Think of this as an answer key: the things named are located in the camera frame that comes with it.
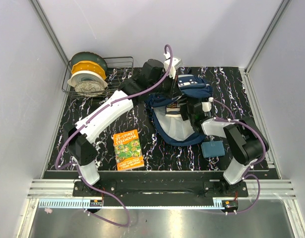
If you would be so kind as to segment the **navy blue student backpack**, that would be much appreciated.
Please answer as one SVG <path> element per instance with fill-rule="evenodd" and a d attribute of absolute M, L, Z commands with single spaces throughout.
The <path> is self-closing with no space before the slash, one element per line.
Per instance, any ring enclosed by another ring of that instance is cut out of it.
<path fill-rule="evenodd" d="M 212 97 L 213 88 L 206 79 L 192 74 L 179 75 L 178 86 L 182 92 L 180 97 L 171 99 L 159 93 L 150 95 L 146 100 L 154 126 L 163 140 L 170 145 L 190 146 L 201 143 L 205 135 L 195 132 L 190 121 L 183 121 L 181 116 L 165 116 L 166 105 L 177 101 L 181 106 L 187 100 L 206 102 L 207 98 Z"/>

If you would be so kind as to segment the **orange Treehouse book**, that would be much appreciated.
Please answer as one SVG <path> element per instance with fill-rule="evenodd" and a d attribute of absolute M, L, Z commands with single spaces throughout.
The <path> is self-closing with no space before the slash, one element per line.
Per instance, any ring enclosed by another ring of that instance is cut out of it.
<path fill-rule="evenodd" d="M 113 135 L 118 171 L 144 167 L 144 159 L 137 129 Z"/>

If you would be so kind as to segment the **purple paperback book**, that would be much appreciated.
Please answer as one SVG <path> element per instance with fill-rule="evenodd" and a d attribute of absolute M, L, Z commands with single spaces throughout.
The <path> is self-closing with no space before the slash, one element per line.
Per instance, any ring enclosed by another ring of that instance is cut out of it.
<path fill-rule="evenodd" d="M 175 101 L 175 102 L 172 102 L 172 103 L 166 105 L 165 116 L 180 117 L 181 116 L 180 104 L 177 101 Z"/>

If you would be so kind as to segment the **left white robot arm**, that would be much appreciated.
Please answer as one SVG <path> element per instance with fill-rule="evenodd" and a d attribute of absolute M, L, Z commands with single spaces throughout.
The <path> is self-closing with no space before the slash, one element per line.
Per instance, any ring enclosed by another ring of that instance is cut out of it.
<path fill-rule="evenodd" d="M 179 58 L 170 56 L 164 62 L 149 59 L 138 73 L 121 83 L 104 104 L 66 130 L 64 148 L 75 158 L 79 175 L 85 181 L 83 190 L 89 196 L 96 196 L 101 189 L 95 166 L 97 152 L 92 145 L 95 139 L 117 118 L 149 96 L 175 98 L 179 93 L 176 71 L 180 65 Z"/>

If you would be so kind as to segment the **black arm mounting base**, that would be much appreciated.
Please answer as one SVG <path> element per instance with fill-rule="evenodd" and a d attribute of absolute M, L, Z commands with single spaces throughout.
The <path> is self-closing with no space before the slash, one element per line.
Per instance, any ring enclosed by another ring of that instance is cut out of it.
<path fill-rule="evenodd" d="M 100 172 L 96 188 L 117 196 L 127 207 L 213 205 L 213 198 L 247 198 L 245 182 L 229 185 L 222 172 Z"/>

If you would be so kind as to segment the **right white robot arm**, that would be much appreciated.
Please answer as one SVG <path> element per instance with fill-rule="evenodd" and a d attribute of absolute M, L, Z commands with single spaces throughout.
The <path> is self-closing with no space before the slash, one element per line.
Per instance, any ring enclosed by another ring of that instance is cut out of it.
<path fill-rule="evenodd" d="M 218 186 L 223 196 L 231 196 L 249 169 L 265 159 L 268 141 L 249 117 L 221 119 L 204 111 L 200 102 L 193 104 L 192 101 L 181 106 L 180 113 L 183 120 L 190 121 L 195 132 L 227 139 L 233 159 L 223 173 L 224 181 Z"/>

